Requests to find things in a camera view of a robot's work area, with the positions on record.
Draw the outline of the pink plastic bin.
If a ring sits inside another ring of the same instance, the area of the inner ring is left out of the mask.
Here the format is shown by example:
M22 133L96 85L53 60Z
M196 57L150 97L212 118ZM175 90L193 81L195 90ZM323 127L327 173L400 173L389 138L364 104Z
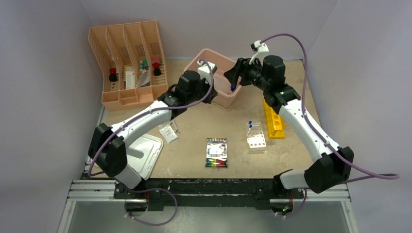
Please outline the pink plastic bin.
M214 73L214 89L218 95L213 101L222 107L229 108L235 97L241 90L241 86L237 85L236 89L231 90L231 84L224 76L224 73L234 67L235 61L211 49L201 50L197 56L185 67L184 71L197 71L198 60L203 59L212 62L216 65L217 70Z

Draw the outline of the white sachet packet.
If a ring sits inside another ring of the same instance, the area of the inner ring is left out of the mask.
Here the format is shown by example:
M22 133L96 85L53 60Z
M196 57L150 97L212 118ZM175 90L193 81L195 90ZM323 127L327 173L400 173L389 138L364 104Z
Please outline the white sachet packet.
M178 135L173 130L171 125L160 127L159 132L161 133L161 135L164 137L165 141L168 144L171 143L172 141L178 139Z

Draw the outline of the white plastic lid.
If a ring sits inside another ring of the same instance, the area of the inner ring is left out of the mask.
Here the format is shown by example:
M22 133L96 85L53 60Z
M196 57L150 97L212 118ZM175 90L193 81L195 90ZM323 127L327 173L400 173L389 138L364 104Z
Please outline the white plastic lid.
M128 146L125 139L114 135L110 129L97 129L88 150L91 159L88 175L102 174L136 186L149 179L162 148L163 141L149 134L133 140Z

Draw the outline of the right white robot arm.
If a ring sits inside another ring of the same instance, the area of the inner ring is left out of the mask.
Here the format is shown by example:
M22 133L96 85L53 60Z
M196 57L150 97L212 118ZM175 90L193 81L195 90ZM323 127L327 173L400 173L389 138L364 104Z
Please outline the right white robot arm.
M331 139L302 106L302 98L285 82L286 66L281 57L268 55L262 62L239 58L223 75L232 87L253 85L264 100L288 123L309 152L313 164L306 170L276 175L273 192L283 198L294 188L308 188L319 194L348 180L354 152Z

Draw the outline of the red black stamp right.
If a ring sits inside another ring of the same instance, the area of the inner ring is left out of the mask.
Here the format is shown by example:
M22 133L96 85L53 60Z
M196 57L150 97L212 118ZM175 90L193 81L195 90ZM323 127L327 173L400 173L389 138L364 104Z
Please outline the red black stamp right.
M161 62L159 58L154 58L152 60L153 74L155 76L160 76L162 74L160 70L160 65L161 65Z

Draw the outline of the red black stamp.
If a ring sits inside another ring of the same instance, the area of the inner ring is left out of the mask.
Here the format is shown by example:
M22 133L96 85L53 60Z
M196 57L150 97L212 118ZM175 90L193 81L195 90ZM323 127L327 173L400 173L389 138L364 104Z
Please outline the red black stamp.
M155 76L160 76L162 74L160 70L160 65L161 65L161 62L159 58L154 58L152 60L153 74Z
M109 69L109 81L110 82L117 82L118 77L117 77L117 69L115 67L112 67Z

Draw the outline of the clear ruler set packet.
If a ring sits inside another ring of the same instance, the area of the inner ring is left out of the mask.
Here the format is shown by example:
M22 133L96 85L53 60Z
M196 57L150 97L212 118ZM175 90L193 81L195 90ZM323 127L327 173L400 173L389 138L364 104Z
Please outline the clear ruler set packet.
M136 88L140 88L150 83L151 74L149 70L143 70L136 81Z

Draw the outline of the green grey eraser block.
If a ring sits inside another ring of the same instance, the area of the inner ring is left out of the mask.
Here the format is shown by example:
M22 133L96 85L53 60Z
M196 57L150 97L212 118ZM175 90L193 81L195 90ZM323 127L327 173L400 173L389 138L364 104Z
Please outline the green grey eraser block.
M147 60L143 61L143 67L144 67L144 69L149 69L149 64L148 64Z

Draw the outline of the coloured marker pen pack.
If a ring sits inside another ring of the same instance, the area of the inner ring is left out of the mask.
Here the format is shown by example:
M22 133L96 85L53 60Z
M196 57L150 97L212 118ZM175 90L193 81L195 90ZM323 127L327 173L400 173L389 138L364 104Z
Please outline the coloured marker pen pack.
M226 138L207 138L205 167L228 167Z

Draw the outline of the green white glue stick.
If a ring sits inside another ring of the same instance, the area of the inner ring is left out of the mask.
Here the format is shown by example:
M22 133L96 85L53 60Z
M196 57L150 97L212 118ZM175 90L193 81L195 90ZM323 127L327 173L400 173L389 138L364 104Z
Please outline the green white glue stick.
M139 71L142 72L143 71L143 61L140 60L139 62Z

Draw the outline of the clear plastic well tray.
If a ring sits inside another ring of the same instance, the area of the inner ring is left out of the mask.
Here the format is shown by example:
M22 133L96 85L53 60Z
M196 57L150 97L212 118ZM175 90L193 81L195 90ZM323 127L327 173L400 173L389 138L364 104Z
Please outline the clear plastic well tray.
M257 128L247 130L246 140L250 151L264 151L267 144L263 133L262 124L258 122Z

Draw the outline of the yellow test tube rack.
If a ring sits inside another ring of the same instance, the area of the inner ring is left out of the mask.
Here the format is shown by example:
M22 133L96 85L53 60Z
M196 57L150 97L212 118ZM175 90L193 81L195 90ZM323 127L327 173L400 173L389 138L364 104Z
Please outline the yellow test tube rack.
M267 132L269 139L285 139L286 123L280 115L276 114L272 107L270 107L265 100L263 102L264 114L267 125Z

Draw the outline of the peach plastic desk organizer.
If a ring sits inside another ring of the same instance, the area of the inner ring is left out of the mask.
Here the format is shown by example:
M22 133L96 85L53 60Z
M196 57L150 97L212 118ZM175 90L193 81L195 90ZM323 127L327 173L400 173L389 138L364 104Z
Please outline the peach plastic desk organizer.
M108 111L148 106L168 89L165 54L156 20L91 27L88 41L103 73L102 104ZM154 58L160 59L160 76L153 74ZM125 71L134 71L137 81L142 73L140 60L148 61L150 83L125 89ZM109 81L112 67L117 69L117 82Z

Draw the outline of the red black stamp left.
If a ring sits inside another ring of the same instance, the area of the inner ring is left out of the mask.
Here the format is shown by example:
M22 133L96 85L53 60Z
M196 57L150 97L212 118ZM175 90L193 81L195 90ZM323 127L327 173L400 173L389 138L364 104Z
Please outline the red black stamp left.
M109 81L110 82L117 82L118 77L117 77L117 69L115 67L112 67L109 69Z

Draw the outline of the black aluminium base frame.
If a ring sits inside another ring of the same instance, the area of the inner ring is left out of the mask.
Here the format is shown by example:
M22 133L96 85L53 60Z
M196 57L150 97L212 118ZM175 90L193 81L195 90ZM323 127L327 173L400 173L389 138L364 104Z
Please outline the black aluminium base frame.
M137 193L85 174L71 183L60 233L356 233L347 185L320 194L272 179L154 178Z

